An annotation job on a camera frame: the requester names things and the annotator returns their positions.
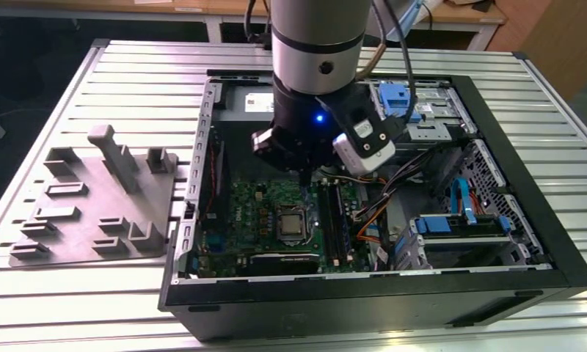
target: white label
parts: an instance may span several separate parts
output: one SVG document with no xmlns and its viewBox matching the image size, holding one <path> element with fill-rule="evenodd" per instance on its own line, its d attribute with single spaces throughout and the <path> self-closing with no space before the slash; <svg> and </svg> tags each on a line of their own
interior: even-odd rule
<svg viewBox="0 0 587 352">
<path fill-rule="evenodd" d="M 274 94 L 250 93 L 246 95 L 246 112 L 274 112 Z"/>
<path fill-rule="evenodd" d="M 383 261 L 383 263 L 387 264 L 387 259 L 390 259 L 390 256 L 387 255 L 387 252 L 385 251 L 383 248 L 379 247 L 379 249 L 377 250 L 377 256 L 379 257 L 379 259 Z"/>
<path fill-rule="evenodd" d="M 481 23 L 502 23 L 505 20 L 497 18 L 481 18 Z"/>
<path fill-rule="evenodd" d="M 430 105 L 419 105 L 419 106 L 418 106 L 418 111 L 419 111 L 419 112 L 423 112 L 423 113 L 430 112 L 430 113 L 433 114 L 433 108 L 431 108 Z"/>
<path fill-rule="evenodd" d="M 199 7 L 175 7 L 175 10 L 180 12 L 203 12 L 203 9 Z"/>
<path fill-rule="evenodd" d="M 366 119 L 366 120 L 361 121 L 354 126 L 354 131 L 357 132 L 357 134 L 362 138 L 366 138 L 369 135 L 371 135 L 373 134 L 373 124 L 370 123 L 370 120 Z"/>
</svg>

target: orange wire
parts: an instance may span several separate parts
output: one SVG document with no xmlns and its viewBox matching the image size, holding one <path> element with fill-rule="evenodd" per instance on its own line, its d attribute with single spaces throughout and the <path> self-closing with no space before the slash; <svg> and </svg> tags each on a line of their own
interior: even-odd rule
<svg viewBox="0 0 587 352">
<path fill-rule="evenodd" d="M 377 220 L 377 218 L 379 217 L 379 215 L 381 215 L 381 213 L 383 212 L 385 208 L 387 208 L 387 204 L 389 204 L 389 202 L 386 202 L 386 203 L 383 204 L 383 206 L 377 210 L 377 212 L 374 213 L 374 215 L 370 217 L 370 220 L 369 220 L 369 222 L 366 222 L 366 225 L 363 225 L 362 229 L 359 230 L 359 233 L 357 234 L 357 239 L 358 239 L 358 240 L 359 240 L 359 239 L 365 239 L 365 240 L 371 241 L 371 242 L 381 242 L 378 238 L 365 236 L 363 233 L 366 232 L 366 229 L 369 228 L 370 224 L 371 224 L 371 223 L 374 222 L 374 220 Z"/>
<path fill-rule="evenodd" d="M 362 181 L 381 181 L 382 184 L 387 184 L 387 181 L 385 180 L 385 178 L 379 177 L 379 178 L 366 178 L 366 177 L 361 177 L 359 180 Z"/>
</svg>

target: slotted metal table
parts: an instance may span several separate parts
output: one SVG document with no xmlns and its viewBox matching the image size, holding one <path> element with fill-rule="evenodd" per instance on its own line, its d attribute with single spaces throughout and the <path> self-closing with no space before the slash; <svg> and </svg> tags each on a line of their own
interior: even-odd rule
<svg viewBox="0 0 587 352">
<path fill-rule="evenodd" d="M 362 52 L 362 64 L 374 49 Z M 518 150 L 550 205 L 587 261 L 587 129 L 528 60 L 509 53 L 413 50 L 417 73 L 469 75 Z M 207 345 L 175 317 L 158 310 L 163 258 L 32 269 L 10 267 L 10 244 L 20 237 L 43 181 L 51 147 L 98 154 L 90 127 L 111 123 L 134 154 L 167 147 L 180 157 L 171 219 L 192 159 L 194 131 L 206 71 L 270 69 L 271 55 L 246 44 L 98 40 L 0 201 L 0 350 L 106 351 L 233 348 L 254 351 L 587 351 L 587 292 L 538 305 L 477 328 L 389 331 L 303 339 Z M 390 50 L 379 73 L 403 73 Z M 176 222 L 171 221 L 171 231 Z"/>
</svg>

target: wire bundle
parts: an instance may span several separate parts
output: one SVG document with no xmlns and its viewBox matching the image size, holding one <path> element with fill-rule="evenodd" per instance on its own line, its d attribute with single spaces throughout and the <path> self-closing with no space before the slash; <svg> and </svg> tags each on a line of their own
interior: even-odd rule
<svg viewBox="0 0 587 352">
<path fill-rule="evenodd" d="M 477 197 L 474 191 L 470 191 L 470 200 L 474 204 L 474 212 L 477 213 L 477 215 L 484 215 L 486 211 L 484 210 L 484 206 L 481 205 L 480 198 Z"/>
</svg>

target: black cable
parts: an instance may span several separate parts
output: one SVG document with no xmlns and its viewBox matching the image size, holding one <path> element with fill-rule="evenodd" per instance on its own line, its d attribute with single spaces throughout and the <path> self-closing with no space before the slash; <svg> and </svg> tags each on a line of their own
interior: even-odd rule
<svg viewBox="0 0 587 352">
<path fill-rule="evenodd" d="M 407 81 L 410 82 L 410 106 L 407 107 L 407 112 L 405 114 L 405 120 L 409 121 L 413 115 L 413 111 L 415 110 L 415 103 L 418 100 L 417 90 L 415 90 L 415 78 L 413 77 L 413 67 L 411 67 L 411 58 L 410 58 L 410 50 L 407 48 L 407 39 L 405 38 L 405 32 L 402 31 L 401 21 L 394 13 L 394 9 L 390 5 L 390 0 L 383 0 L 385 7 L 390 12 L 391 20 L 394 21 L 395 31 L 398 33 L 398 38 L 401 40 L 402 47 L 402 56 L 405 57 L 405 69 L 407 72 Z"/>
<path fill-rule="evenodd" d="M 429 6 L 426 4 L 422 4 L 422 6 L 425 6 L 425 9 L 427 9 L 429 11 L 429 30 L 433 30 L 433 13 L 431 13 L 431 9 L 429 8 Z"/>
<path fill-rule="evenodd" d="M 263 6 L 267 11 L 267 22 L 266 22 L 266 31 L 263 33 L 270 33 L 270 22 L 273 21 L 273 12 L 270 11 L 270 6 L 267 6 L 267 0 L 263 0 Z"/>
<path fill-rule="evenodd" d="M 245 33 L 249 42 L 253 42 L 254 38 L 257 37 L 257 34 L 253 33 L 251 30 L 251 18 L 253 18 L 253 10 L 255 9 L 255 3 L 257 0 L 249 0 L 249 7 L 246 8 L 246 14 L 245 14 Z"/>
</svg>

